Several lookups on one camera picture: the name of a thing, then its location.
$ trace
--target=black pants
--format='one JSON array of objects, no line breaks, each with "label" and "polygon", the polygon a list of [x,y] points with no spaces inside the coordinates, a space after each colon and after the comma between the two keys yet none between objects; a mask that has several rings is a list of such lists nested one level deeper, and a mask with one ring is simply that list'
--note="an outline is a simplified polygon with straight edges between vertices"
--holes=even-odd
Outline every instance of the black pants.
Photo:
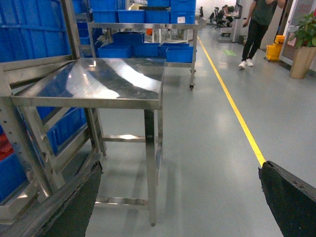
[{"label": "black pants", "polygon": [[265,33],[267,32],[269,26],[260,25],[258,22],[251,20],[248,30],[248,39],[242,52],[242,60],[246,61],[247,58],[252,59],[252,57],[257,52],[261,45],[261,41]]}]

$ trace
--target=wall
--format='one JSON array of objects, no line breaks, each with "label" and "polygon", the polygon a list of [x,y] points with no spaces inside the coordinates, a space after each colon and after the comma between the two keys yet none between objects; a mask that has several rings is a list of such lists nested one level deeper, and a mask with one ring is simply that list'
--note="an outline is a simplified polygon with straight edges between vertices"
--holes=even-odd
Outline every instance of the wall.
[{"label": "wall", "polygon": [[199,8],[203,7],[204,18],[209,22],[209,16],[214,11],[214,8],[217,6],[220,9],[224,5],[235,6],[236,0],[197,0],[197,9],[196,13],[199,13]]}]

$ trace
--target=table top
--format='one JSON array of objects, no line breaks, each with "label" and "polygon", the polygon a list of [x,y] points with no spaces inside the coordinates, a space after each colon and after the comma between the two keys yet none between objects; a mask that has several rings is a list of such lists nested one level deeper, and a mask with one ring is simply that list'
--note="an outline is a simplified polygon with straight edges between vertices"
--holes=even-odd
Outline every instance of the table top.
[{"label": "table top", "polygon": [[13,95],[19,106],[158,109],[164,59],[80,58]]}]

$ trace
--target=blue crate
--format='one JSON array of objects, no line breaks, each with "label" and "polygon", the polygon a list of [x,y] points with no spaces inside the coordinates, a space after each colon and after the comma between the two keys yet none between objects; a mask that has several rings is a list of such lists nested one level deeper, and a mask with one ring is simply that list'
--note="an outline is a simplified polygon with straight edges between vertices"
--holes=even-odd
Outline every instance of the blue crate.
[{"label": "blue crate", "polygon": [[167,62],[191,63],[193,47],[169,47],[166,50]]},{"label": "blue crate", "polygon": [[170,0],[148,0],[147,6],[170,6]]},{"label": "blue crate", "polygon": [[108,44],[98,48],[100,58],[130,58],[132,47],[129,45]]},{"label": "blue crate", "polygon": [[70,54],[60,1],[6,1],[0,24],[0,62]]},{"label": "blue crate", "polygon": [[171,24],[179,24],[180,17],[185,19],[185,24],[194,24],[196,13],[195,11],[178,12],[172,11],[170,17]]},{"label": "blue crate", "polygon": [[91,0],[93,11],[124,10],[125,0]]},{"label": "blue crate", "polygon": [[78,30],[88,30],[88,23],[86,22],[77,22]]},{"label": "blue crate", "polygon": [[55,107],[45,107],[45,106],[39,106],[37,107],[40,119],[44,119],[49,115],[50,112],[52,112],[55,109]]},{"label": "blue crate", "polygon": [[0,62],[70,54],[65,30],[1,28],[0,45]]},{"label": "blue crate", "polygon": [[159,55],[160,55],[160,57],[165,58],[166,57],[166,50],[169,47],[188,47],[188,46],[189,46],[188,43],[163,43],[160,46]]},{"label": "blue crate", "polygon": [[86,12],[83,0],[73,0],[73,5],[75,13]]},{"label": "blue crate", "polygon": [[196,11],[197,0],[171,0],[171,11]]},{"label": "blue crate", "polygon": [[0,24],[65,28],[60,1],[1,1]]},{"label": "blue crate", "polygon": [[120,23],[144,23],[144,10],[118,10],[118,21]]},{"label": "blue crate", "polygon": [[90,44],[89,31],[79,30],[80,44]]},{"label": "blue crate", "polygon": [[[96,42],[102,35],[102,28],[94,28],[92,30],[93,42]],[[90,37],[88,29],[79,29],[80,44],[90,44]]]},{"label": "blue crate", "polygon": [[53,126],[48,132],[47,132],[47,138],[49,139],[50,146],[54,152],[54,154],[58,153],[58,144],[57,144],[57,126]]},{"label": "blue crate", "polygon": [[156,11],[146,10],[145,11],[145,23],[170,23],[170,12],[169,11]]},{"label": "blue crate", "polygon": [[159,43],[144,43],[133,46],[133,54],[136,57],[158,57]]},{"label": "blue crate", "polygon": [[93,11],[93,19],[96,23],[117,23],[119,22],[118,13],[115,10]]},{"label": "blue crate", "polygon": [[[38,107],[39,116],[44,119],[54,107]],[[83,108],[71,108],[68,112],[48,131],[47,137],[50,145],[57,154],[58,147],[74,135],[79,128],[86,123],[86,117]]]},{"label": "blue crate", "polygon": [[0,161],[0,202],[25,180],[26,175],[14,153]]},{"label": "blue crate", "polygon": [[119,45],[136,45],[142,44],[145,40],[145,33],[144,32],[117,32],[113,34],[113,41],[114,44]]},{"label": "blue crate", "polygon": [[56,123],[56,141],[57,145],[61,146],[79,128],[86,123],[86,117],[82,108],[71,108],[57,123]]}]

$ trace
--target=metal shelf rack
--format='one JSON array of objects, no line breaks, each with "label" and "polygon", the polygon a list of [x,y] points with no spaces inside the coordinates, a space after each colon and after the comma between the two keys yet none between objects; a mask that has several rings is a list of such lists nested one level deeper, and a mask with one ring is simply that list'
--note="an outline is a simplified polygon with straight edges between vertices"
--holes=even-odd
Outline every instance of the metal shelf rack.
[{"label": "metal shelf rack", "polygon": [[[199,18],[195,24],[139,24],[139,23],[88,23],[88,30],[90,36],[90,45],[93,45],[92,30],[93,28],[102,29],[177,29],[177,30],[193,30],[193,60],[192,63],[172,63],[167,62],[166,67],[179,67],[179,68],[190,68],[191,79],[190,79],[190,89],[193,90],[195,85],[195,64],[197,59],[197,41],[198,41],[198,30],[206,26],[206,20],[204,18]],[[92,56],[96,57],[94,47],[91,47]]]}]

